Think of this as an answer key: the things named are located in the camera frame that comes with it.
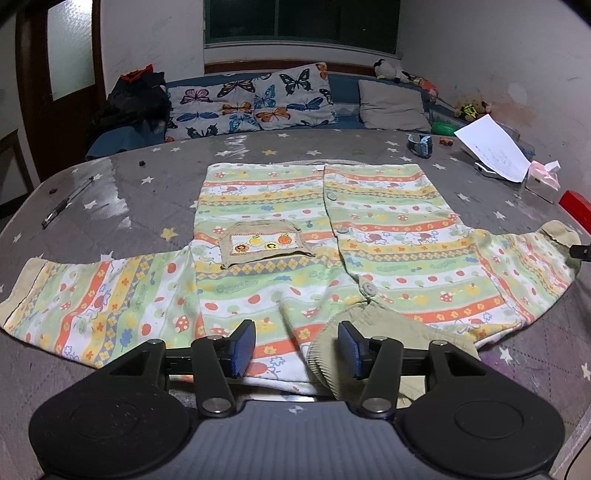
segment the yellow star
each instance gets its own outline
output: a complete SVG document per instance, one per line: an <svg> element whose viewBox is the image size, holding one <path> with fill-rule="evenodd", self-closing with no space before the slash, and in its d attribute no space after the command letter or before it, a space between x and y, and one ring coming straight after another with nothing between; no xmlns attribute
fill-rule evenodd
<svg viewBox="0 0 591 480"><path fill-rule="evenodd" d="M174 231L174 228L165 228L160 234L160 237L164 238L167 242L170 242L170 239L174 236L178 236L178 233Z"/></svg>

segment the butterfly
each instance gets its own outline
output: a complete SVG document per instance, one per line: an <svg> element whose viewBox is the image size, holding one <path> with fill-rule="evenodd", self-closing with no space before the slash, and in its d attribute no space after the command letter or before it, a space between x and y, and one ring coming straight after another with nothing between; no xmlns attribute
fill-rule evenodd
<svg viewBox="0 0 591 480"><path fill-rule="evenodd" d="M305 110L320 110L320 104L323 102L322 97L316 97L310 100L308 103L288 103L287 108L289 110L299 110L301 112Z"/></svg>
<svg viewBox="0 0 591 480"><path fill-rule="evenodd" d="M291 115L287 113L287 108L280 106L272 112L259 112L255 115L255 117L259 118L262 122L269 123L273 119L279 120L280 118L285 118L289 120Z"/></svg>
<svg viewBox="0 0 591 480"><path fill-rule="evenodd" d="M205 88L202 88L201 90L194 88L185 90L185 94L181 100L181 105L191 102L211 102L209 99L209 91Z"/></svg>
<svg viewBox="0 0 591 480"><path fill-rule="evenodd" d="M280 73L279 78L283 83L285 83L285 91L287 92L287 95L291 95L292 93L294 93L296 91L296 87L302 87L304 90L307 91L312 90L312 85L310 85L310 82L308 82L310 78L310 69L302 70L297 80L294 80L285 73Z"/></svg>
<svg viewBox="0 0 591 480"><path fill-rule="evenodd" d="M172 117L168 117L168 123L166 124L166 130L170 130L172 128L178 128L178 125L173 122Z"/></svg>
<svg viewBox="0 0 591 480"><path fill-rule="evenodd" d="M227 103L222 105L222 115L229 115L230 113L238 112L252 113L252 104L250 102L242 102L240 106L238 106L238 104L236 104L236 106L228 105Z"/></svg>
<svg viewBox="0 0 591 480"><path fill-rule="evenodd" d="M332 105L332 104L333 104L333 103L332 103L332 93L330 93L330 90L327 90L327 89L325 89L325 88L320 88L320 89L318 89L318 91L319 91L319 92L320 92L322 95L324 95L324 97L326 98L326 102L327 102L329 105Z"/></svg>
<svg viewBox="0 0 591 480"><path fill-rule="evenodd" d="M255 94L255 110L259 108L273 108L277 102L275 101L275 85L271 85L262 97Z"/></svg>
<svg viewBox="0 0 591 480"><path fill-rule="evenodd" d="M242 122L246 122L247 124L251 124L253 127L257 129L260 128L256 122L256 120L252 117L252 115L247 115L243 113L242 115L233 114L230 115L230 132L234 134L238 132L238 128Z"/></svg>
<svg viewBox="0 0 591 480"><path fill-rule="evenodd" d="M201 130L201 133L195 130L194 128L187 128L187 135L191 138L203 138L203 137L212 137L217 135L217 124L209 125L205 133Z"/></svg>
<svg viewBox="0 0 591 480"><path fill-rule="evenodd" d="M329 72L326 70L326 65L324 63L317 63L316 68L320 72L320 78L323 80L329 79Z"/></svg>
<svg viewBox="0 0 591 480"><path fill-rule="evenodd" d="M177 122L188 122L190 120L196 120L197 118L217 118L219 115L213 112L195 112L195 113L184 113L177 117Z"/></svg>
<svg viewBox="0 0 591 480"><path fill-rule="evenodd" d="M319 125L328 125L329 124L329 121L328 120L322 120L321 123L315 124L315 125L312 125L310 122L307 122L306 120L300 120L300 123L302 125L307 125L308 127L317 127Z"/></svg>
<svg viewBox="0 0 591 480"><path fill-rule="evenodd" d="M217 98L225 97L236 87L240 87L247 92L255 93L255 87L252 84L252 80L237 80L235 82L224 83L220 91L217 93Z"/></svg>

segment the black disc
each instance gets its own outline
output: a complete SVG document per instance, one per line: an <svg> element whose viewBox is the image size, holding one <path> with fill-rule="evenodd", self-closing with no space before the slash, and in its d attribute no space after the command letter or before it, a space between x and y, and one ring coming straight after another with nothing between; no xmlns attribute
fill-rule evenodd
<svg viewBox="0 0 591 480"><path fill-rule="evenodd" d="M44 470L66 478L123 478L173 457L189 433L181 402L147 382L111 377L49 399L29 424Z"/></svg>
<svg viewBox="0 0 591 480"><path fill-rule="evenodd" d="M413 449L459 476L501 479L550 467L564 441L558 412L510 381L457 377L419 398L404 414Z"/></svg>

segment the pink butterfly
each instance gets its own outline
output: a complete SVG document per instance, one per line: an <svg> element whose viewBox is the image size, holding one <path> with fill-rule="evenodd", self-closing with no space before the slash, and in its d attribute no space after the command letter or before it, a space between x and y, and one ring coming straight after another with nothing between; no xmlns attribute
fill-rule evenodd
<svg viewBox="0 0 591 480"><path fill-rule="evenodd" d="M205 88L202 88L201 90L196 90L194 88L186 90L183 99L181 100L181 105L191 102L211 102L209 99L209 90Z"/></svg>

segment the window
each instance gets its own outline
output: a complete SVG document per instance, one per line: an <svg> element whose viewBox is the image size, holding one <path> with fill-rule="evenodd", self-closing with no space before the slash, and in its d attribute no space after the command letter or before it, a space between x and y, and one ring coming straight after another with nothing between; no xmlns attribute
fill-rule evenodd
<svg viewBox="0 0 591 480"><path fill-rule="evenodd" d="M395 53L400 0L206 0L206 43L300 40Z"/></svg>

